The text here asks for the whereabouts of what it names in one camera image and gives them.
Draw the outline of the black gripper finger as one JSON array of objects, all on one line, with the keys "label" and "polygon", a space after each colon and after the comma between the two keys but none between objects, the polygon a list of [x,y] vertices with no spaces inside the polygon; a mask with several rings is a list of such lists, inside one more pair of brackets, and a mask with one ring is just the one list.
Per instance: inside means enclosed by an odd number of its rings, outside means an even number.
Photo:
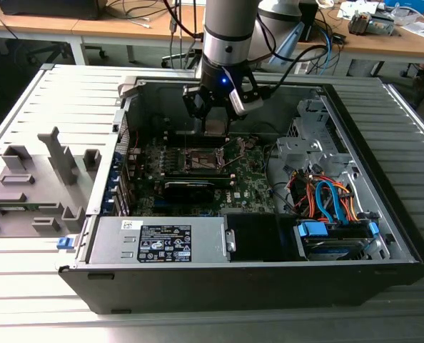
[{"label": "black gripper finger", "polygon": [[226,110],[226,118],[227,118],[227,120],[226,120],[225,135],[228,136],[229,135],[230,128],[231,128],[231,124],[232,124],[232,122],[234,120],[234,116],[235,116],[236,113],[235,113],[235,111],[233,109],[233,106],[231,104],[229,104],[229,103],[227,103],[225,105],[225,110]]},{"label": "black gripper finger", "polygon": [[213,103],[211,101],[205,101],[203,105],[203,114],[202,114],[202,132],[206,133],[206,121],[207,116],[210,113],[211,109],[213,108]]}]

